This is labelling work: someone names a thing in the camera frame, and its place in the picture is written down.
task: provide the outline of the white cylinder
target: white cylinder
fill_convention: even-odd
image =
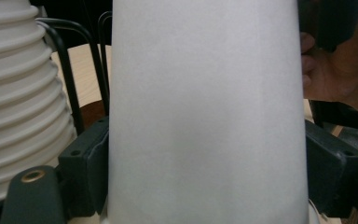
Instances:
[[[305,224],[296,0],[113,3],[114,224]]]
[[[57,165],[76,130],[28,0],[0,0],[0,200],[11,178]]]

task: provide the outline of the person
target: person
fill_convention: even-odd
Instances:
[[[301,33],[304,98],[341,102],[358,110],[358,24],[353,37],[333,53],[315,48],[315,39]]]

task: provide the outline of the hand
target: hand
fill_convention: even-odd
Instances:
[[[358,110],[358,25],[353,37],[334,53],[314,44],[311,35],[301,34],[304,97],[341,102]]]

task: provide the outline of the ribbed cylinder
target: ribbed cylinder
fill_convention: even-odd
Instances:
[[[0,200],[15,174],[56,165],[76,137],[36,14],[27,0],[0,0]]]
[[[296,0],[113,1],[113,224],[306,224]]]

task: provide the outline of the wooden surface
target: wooden surface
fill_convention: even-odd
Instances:
[[[75,77],[76,91],[79,98],[80,106],[88,105],[93,102],[101,100],[99,93],[97,78],[95,75],[94,65],[91,59],[90,48],[88,45],[82,45],[69,49],[72,69]],[[111,66],[111,48],[106,47],[106,57],[110,77]],[[51,56],[52,60],[59,66],[59,77],[62,78],[62,70],[58,55],[54,52]],[[307,100],[304,100],[304,118],[312,121],[310,113],[310,105]],[[320,217],[321,224],[340,224],[339,218]],[[91,218],[75,218],[70,221],[70,224],[96,224],[99,223],[98,216]]]

